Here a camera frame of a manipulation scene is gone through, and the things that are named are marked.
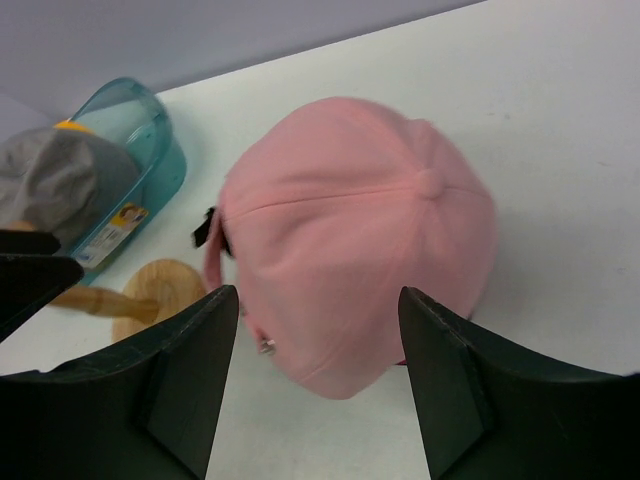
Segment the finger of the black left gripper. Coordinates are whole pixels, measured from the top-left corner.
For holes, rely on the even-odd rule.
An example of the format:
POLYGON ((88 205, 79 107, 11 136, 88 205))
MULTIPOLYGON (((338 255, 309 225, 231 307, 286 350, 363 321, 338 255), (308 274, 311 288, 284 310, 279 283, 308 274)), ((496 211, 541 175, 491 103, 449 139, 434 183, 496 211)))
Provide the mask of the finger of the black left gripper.
POLYGON ((1 341, 83 276, 69 257, 2 254, 1 341))
POLYGON ((51 233, 7 229, 0 232, 2 254, 53 255, 60 249, 59 240, 51 233))

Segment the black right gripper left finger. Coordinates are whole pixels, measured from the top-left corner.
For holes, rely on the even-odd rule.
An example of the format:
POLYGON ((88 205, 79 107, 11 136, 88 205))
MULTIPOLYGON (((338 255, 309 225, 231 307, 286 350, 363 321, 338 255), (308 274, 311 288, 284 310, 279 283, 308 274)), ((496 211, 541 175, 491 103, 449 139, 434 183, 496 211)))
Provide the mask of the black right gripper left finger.
POLYGON ((202 479, 237 331, 224 286, 48 372, 1 380, 5 479, 202 479))

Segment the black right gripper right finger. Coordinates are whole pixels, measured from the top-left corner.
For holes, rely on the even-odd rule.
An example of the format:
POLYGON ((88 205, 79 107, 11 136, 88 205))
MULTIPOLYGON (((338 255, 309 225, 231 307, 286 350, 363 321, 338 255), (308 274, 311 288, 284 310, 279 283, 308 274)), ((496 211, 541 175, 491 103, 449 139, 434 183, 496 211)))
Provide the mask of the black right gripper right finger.
POLYGON ((635 479, 639 378, 572 365, 401 291, 401 339, 434 479, 635 479))

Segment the grey bucket hat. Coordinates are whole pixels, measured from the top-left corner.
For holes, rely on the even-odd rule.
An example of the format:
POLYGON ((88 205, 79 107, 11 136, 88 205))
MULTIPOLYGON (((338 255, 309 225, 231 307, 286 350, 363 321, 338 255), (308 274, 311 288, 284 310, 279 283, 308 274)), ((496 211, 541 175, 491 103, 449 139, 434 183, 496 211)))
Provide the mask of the grey bucket hat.
POLYGON ((117 144, 78 130, 28 130, 1 144, 1 224, 26 222, 69 250, 138 179, 117 144))

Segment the yellow bucket hat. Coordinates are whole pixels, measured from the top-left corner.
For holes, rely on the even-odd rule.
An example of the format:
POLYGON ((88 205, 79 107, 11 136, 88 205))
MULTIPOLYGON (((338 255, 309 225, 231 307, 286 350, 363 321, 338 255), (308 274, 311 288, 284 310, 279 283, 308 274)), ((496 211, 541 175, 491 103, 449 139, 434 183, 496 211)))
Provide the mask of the yellow bucket hat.
POLYGON ((56 129, 79 131, 87 134, 93 134, 93 131, 85 125, 72 121, 71 119, 63 120, 54 125, 56 129))

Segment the light pink baseball cap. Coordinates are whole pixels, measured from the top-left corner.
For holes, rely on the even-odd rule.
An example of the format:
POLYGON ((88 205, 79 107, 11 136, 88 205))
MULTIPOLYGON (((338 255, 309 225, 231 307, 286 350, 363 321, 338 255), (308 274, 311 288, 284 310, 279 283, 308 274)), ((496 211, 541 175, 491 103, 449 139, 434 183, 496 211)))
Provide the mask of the light pink baseball cap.
POLYGON ((229 255, 259 351, 297 385, 343 400, 405 360, 404 287, 471 315, 497 238, 489 190, 430 122, 331 97, 294 110, 233 165, 203 274, 220 287, 229 255))

